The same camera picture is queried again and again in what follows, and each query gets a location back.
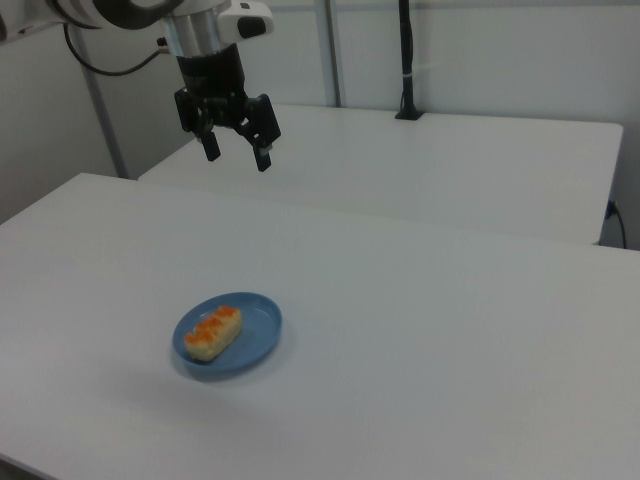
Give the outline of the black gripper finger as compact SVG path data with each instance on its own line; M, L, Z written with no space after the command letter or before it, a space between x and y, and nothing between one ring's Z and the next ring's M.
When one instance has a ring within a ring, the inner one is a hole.
M221 152L213 132L213 120L205 106L201 105L185 88L174 93L179 121L185 132L192 133L204 148L209 162L220 157Z
M261 94L255 98L242 98L234 105L233 129L253 148L259 172L271 166L270 151L280 138L281 130L270 98Z

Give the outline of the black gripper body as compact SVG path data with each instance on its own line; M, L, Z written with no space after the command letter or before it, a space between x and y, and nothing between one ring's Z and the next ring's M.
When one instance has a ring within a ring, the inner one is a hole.
M238 47L233 44L201 57L178 57L184 87L176 92L183 126L195 126L198 111L218 126L241 124L246 118L245 76Z

